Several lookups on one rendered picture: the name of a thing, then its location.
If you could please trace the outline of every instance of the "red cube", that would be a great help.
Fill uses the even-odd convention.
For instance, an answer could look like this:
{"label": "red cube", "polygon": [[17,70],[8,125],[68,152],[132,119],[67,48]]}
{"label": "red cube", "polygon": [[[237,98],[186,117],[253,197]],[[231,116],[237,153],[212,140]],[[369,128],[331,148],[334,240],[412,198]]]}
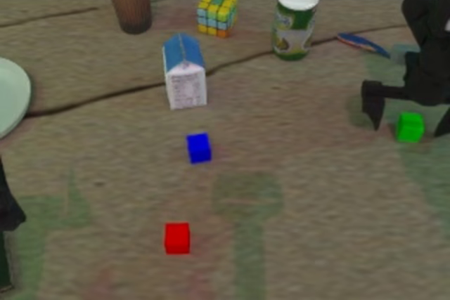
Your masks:
{"label": "red cube", "polygon": [[164,246],[166,254],[189,254],[191,252],[189,223],[167,223]]}

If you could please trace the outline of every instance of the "white plate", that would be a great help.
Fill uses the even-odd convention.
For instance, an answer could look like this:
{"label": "white plate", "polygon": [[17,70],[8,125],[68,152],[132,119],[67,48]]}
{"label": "white plate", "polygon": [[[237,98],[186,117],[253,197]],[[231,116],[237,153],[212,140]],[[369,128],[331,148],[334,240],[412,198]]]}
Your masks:
{"label": "white plate", "polygon": [[10,60],[0,58],[0,138],[22,121],[31,99],[27,73]]}

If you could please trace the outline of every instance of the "rubik's cube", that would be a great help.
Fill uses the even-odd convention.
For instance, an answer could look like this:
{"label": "rubik's cube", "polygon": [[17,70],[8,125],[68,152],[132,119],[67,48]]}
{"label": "rubik's cube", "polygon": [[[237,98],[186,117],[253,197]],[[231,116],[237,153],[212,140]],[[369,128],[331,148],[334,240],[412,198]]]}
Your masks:
{"label": "rubik's cube", "polygon": [[236,22],[238,0],[201,0],[197,7],[198,30],[227,38]]}

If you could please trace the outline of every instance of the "tabletop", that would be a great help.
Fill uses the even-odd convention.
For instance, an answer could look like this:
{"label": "tabletop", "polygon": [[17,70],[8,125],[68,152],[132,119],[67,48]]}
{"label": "tabletop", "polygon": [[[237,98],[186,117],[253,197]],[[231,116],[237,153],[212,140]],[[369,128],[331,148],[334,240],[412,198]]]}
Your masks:
{"label": "tabletop", "polygon": [[[0,0],[0,56],[34,86],[0,141],[28,216],[8,235],[7,299],[448,299],[450,140],[405,145],[391,127],[414,110],[431,130],[443,108],[389,102],[371,130],[361,82],[404,70],[335,40],[412,44],[401,0],[323,0],[298,62],[271,52],[275,0],[240,0],[228,39],[196,32],[196,2],[154,0],[152,29],[129,36],[109,0]],[[205,107],[169,110],[177,32],[200,41]],[[192,166],[201,131],[213,160]],[[190,255],[165,255],[170,221],[190,222]]]}

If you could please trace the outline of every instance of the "colorful puzzle cube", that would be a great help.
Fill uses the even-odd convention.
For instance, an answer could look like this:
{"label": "colorful puzzle cube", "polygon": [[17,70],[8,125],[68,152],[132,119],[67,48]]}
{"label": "colorful puzzle cube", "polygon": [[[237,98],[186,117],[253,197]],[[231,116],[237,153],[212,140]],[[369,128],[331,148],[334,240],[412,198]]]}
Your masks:
{"label": "colorful puzzle cube", "polygon": [[202,33],[221,38],[230,36],[236,22],[238,0],[201,0],[197,7],[197,25]]}
{"label": "colorful puzzle cube", "polygon": [[425,123],[422,115],[414,112],[403,112],[397,123],[397,140],[400,142],[417,143],[425,133]]}
{"label": "colorful puzzle cube", "polygon": [[189,254],[191,251],[189,223],[167,223],[164,246],[166,254]]}
{"label": "colorful puzzle cube", "polygon": [[210,139],[207,133],[187,135],[186,142],[191,164],[209,162],[211,160]]}

